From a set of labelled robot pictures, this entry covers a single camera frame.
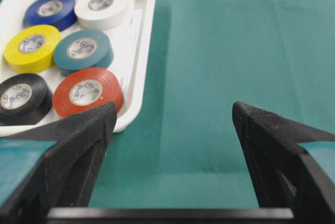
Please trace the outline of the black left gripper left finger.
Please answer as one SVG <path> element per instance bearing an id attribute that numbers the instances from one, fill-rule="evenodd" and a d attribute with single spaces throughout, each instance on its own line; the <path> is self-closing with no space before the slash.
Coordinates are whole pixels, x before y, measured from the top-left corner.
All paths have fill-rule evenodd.
<path id="1" fill-rule="evenodd" d="M 56 206 L 86 206 L 117 120 L 105 103 L 1 138 L 1 223 L 32 223 Z"/>

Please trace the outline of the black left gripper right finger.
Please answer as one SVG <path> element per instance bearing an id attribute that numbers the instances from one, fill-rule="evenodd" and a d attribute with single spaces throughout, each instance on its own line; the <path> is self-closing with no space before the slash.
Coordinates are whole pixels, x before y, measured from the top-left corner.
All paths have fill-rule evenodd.
<path id="1" fill-rule="evenodd" d="M 334 223 L 334 177 L 312 155 L 330 158 L 334 134 L 240 101 L 232 121 L 259 206 L 290 208 L 297 223 Z"/>

